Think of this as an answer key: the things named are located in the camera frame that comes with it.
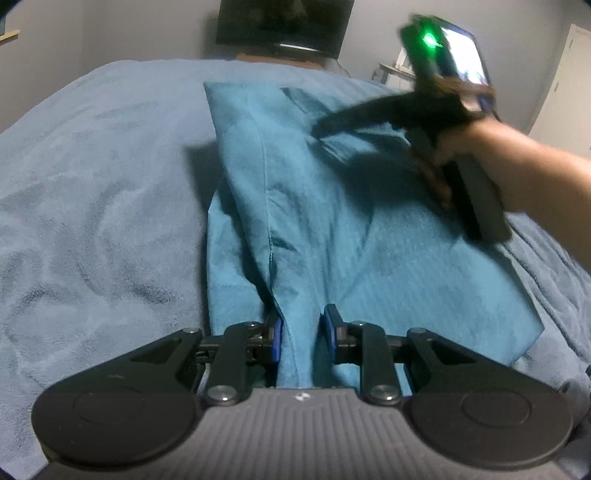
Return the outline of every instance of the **human hand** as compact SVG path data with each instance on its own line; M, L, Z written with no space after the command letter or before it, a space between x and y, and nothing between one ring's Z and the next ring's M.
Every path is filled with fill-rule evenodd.
M433 158L420 158L418 168L445 209L453 207L452 190L441 167L459 154L471 154L498 186L509 212L527 211L534 193L533 171L542 145L493 118L444 131Z

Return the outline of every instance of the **teal towel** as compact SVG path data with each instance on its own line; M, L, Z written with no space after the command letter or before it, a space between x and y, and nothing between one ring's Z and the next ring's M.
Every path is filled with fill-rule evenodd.
M310 136L341 101L261 84L206 84L224 179L209 209L212 332L284 319L279 385L356 385L329 364L324 305L391 335L424 327L504 364L542 332L511 262L465 240L431 198L402 133Z

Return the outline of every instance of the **cable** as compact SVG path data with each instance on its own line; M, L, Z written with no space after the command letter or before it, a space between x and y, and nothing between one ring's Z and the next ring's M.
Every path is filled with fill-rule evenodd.
M339 63L339 59L335 59L335 62L340 67L340 69L343 70L347 74L347 77L352 78L351 74L349 72L347 72L347 69Z

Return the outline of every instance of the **metal screw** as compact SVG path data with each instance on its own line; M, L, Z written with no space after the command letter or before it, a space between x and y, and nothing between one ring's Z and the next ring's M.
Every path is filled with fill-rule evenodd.
M230 385L216 385L207 391L207 396L218 402L227 402L233 400L238 395L236 388Z
M369 391L372 398L380 401L396 400L400 394L392 385L376 385Z

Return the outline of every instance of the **gray ribbed surface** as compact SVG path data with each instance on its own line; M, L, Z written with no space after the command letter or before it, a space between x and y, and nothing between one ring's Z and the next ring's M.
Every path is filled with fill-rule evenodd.
M310 398L301 401L302 394ZM460 466L426 447L392 408L353 390L254 390L234 407L210 409L180 448L127 472L75 472L50 465L39 480L507 479L568 480L554 464L524 472Z

